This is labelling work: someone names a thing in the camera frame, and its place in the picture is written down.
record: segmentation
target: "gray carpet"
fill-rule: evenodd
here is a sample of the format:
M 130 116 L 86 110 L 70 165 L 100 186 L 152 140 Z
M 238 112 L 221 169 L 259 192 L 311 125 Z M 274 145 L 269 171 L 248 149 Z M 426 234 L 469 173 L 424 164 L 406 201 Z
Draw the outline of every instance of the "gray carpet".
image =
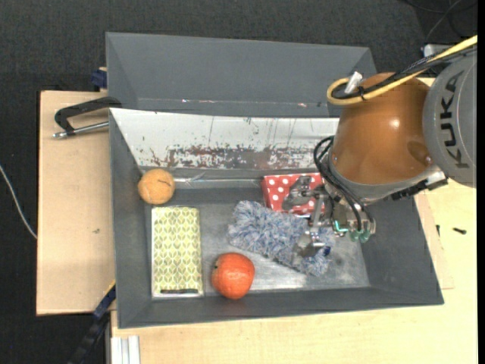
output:
M 420 58 L 427 40 L 477 32 L 476 6 L 465 9 L 473 0 L 436 29 L 457 0 L 413 1 L 436 12 L 400 0 L 0 0 L 0 163 L 35 227 L 36 92 L 94 90 L 89 77 L 105 64 L 105 31 L 367 46 L 379 71 Z M 0 222 L 0 362 L 65 362 L 89 316 L 35 317 L 36 242 L 3 180 Z M 100 347 L 92 361 L 102 357 Z

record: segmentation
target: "green patterned box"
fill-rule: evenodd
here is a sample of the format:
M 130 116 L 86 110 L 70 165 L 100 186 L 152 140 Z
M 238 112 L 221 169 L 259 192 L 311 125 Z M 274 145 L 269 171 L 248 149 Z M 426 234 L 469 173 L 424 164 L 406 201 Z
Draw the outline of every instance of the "green patterned box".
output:
M 152 209 L 152 295 L 203 295 L 199 210 Z

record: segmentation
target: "yellow cable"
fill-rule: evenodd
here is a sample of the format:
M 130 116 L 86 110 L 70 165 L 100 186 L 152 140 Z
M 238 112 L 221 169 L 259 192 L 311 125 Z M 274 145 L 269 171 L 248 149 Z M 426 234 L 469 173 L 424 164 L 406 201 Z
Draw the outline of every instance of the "yellow cable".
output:
M 429 61 L 435 61 L 437 59 L 447 57 L 448 55 L 454 54 L 456 52 L 460 52 L 461 50 L 464 50 L 468 47 L 471 47 L 471 46 L 477 44 L 477 42 L 478 42 L 478 35 L 472 36 L 471 38 L 468 38 L 468 39 L 464 40 L 463 42 L 460 42 L 459 44 L 450 47 L 449 49 L 445 50 L 444 52 L 441 52 L 438 55 L 435 55 Z M 380 96 L 381 94 L 401 85 L 402 83 L 410 80 L 411 78 L 418 76 L 419 74 L 423 73 L 426 70 L 427 69 L 423 69 L 421 71 L 418 71 L 416 73 L 408 75 L 407 77 L 403 77 L 400 80 L 394 81 L 394 82 L 392 82 L 392 83 L 390 83 L 386 86 L 383 86 L 382 88 L 376 89 L 376 90 L 369 92 L 369 93 L 365 93 L 365 99 L 370 100 L 370 99 L 373 99 L 374 97 Z M 340 80 L 337 80 L 334 83 L 332 83 L 327 90 L 327 100 L 334 105 L 353 105 L 353 104 L 358 104 L 358 103 L 364 101 L 364 99 L 360 96 L 352 97 L 350 99 L 337 99 L 337 98 L 332 96 L 333 91 L 338 86 L 341 86 L 341 85 L 348 83 L 348 82 L 349 82 L 349 78 L 341 78 Z

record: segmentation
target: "orange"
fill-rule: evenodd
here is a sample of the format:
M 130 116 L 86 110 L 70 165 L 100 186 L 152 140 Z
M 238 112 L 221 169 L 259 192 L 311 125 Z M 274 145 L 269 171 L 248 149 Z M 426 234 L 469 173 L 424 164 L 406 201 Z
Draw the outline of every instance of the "orange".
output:
M 175 180 L 161 168 L 148 170 L 138 183 L 138 193 L 143 201 L 153 205 L 166 203 L 175 191 Z
M 254 277 L 255 266 L 249 258 L 240 253 L 223 253 L 214 264 L 211 283 L 224 297 L 238 300 L 248 293 Z

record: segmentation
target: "cable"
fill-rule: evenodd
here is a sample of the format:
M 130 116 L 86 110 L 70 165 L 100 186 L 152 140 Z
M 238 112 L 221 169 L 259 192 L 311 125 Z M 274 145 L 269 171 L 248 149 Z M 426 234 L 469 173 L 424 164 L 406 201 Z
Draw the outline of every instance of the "cable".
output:
M 357 208 L 355 207 L 355 204 L 358 204 L 362 211 L 367 215 L 369 221 L 374 221 L 372 218 L 371 213 L 368 211 L 368 209 L 365 207 L 365 205 L 361 202 L 361 200 L 350 190 L 348 190 L 346 187 L 344 187 L 327 169 L 323 166 L 322 164 L 322 159 L 324 158 L 325 154 L 328 153 L 330 147 L 333 145 L 333 139 L 334 136 L 329 136 L 324 139 L 322 139 L 318 144 L 315 146 L 313 150 L 313 159 L 315 162 L 315 165 L 317 166 L 318 170 L 320 171 L 321 176 L 333 187 L 335 187 L 340 194 L 342 194 L 343 198 L 347 201 L 347 203 L 350 206 L 350 209 L 352 210 L 355 219 L 357 220 L 357 229 L 358 231 L 362 230 L 362 219 L 361 215 L 358 212 Z M 324 150 L 318 155 L 318 150 L 325 144 L 328 143 Z
M 404 3 L 408 4 L 408 5 L 411 5 L 413 8 L 416 8 L 416 9 L 419 9 L 419 10 L 422 10 L 422 11 L 426 11 L 426 12 L 430 12 L 432 14 L 442 14 L 443 17 L 441 17 L 440 20 L 438 21 L 438 23 L 435 24 L 435 27 L 438 27 L 443 22 L 443 20 L 446 18 L 446 19 L 448 19 L 449 26 L 451 27 L 451 29 L 453 30 L 453 32 L 457 36 L 460 36 L 461 38 L 464 38 L 465 36 L 462 35 L 460 33 L 460 31 L 458 31 L 456 29 L 456 26 L 455 26 L 455 24 L 453 22 L 453 14 L 459 14 L 459 13 L 462 13 L 464 11 L 467 11 L 468 9 L 473 8 L 475 5 L 478 4 L 478 0 L 476 0 L 475 2 L 473 2 L 473 3 L 471 3 L 471 4 L 467 5 L 467 6 L 465 6 L 463 8 L 453 9 L 457 5 L 456 2 L 452 2 L 452 0 L 447 0 L 448 8 L 445 11 L 441 11 L 441 10 L 436 10 L 436 9 L 424 7 L 423 5 L 419 5 L 419 4 L 417 4 L 416 2 L 414 2 L 412 0 L 398 0 L 398 1 L 404 2 Z M 429 36 L 430 36 L 431 33 L 432 33 L 432 31 L 430 31 L 427 34 L 426 39 L 429 38 Z
M 349 82 L 348 77 L 341 78 L 329 86 L 327 90 L 327 100 L 334 105 L 354 105 L 363 102 L 364 100 L 373 99 L 374 97 L 380 96 L 385 92 L 388 92 L 389 90 L 403 84 L 404 82 L 409 81 L 411 78 L 418 76 L 426 71 L 430 66 L 435 66 L 436 63 L 441 63 L 450 57 L 455 57 L 460 52 L 477 45 L 477 43 L 478 35 L 472 36 L 471 38 L 468 38 L 443 52 L 431 55 L 429 59 L 427 58 L 426 60 L 420 60 L 423 61 L 422 64 L 413 64 L 413 68 L 410 69 L 408 67 L 405 70 L 393 74 L 391 77 L 388 77 L 369 88 L 364 89 L 360 87 L 358 92 L 354 91 L 350 94 L 337 95 L 336 92 L 339 89 L 342 89 Z
M 15 194 L 14 188 L 12 187 L 12 183 L 8 179 L 7 174 L 5 173 L 5 171 L 4 171 L 3 167 L 2 167 L 2 164 L 0 164 L 0 172 L 2 173 L 2 176 L 5 179 L 5 183 L 7 184 L 8 189 L 10 190 L 10 193 L 12 195 L 12 198 L 14 199 L 15 206 L 17 207 L 17 210 L 18 210 L 18 213 L 20 215 L 20 218 L 22 218 L 23 224 L 25 225 L 25 227 L 27 228 L 27 230 L 30 232 L 30 234 L 35 239 L 37 239 L 36 232 L 32 229 L 32 227 L 30 226 L 29 222 L 25 218 L 25 214 L 23 213 L 22 208 L 20 207 L 20 203 L 18 202 L 17 194 Z

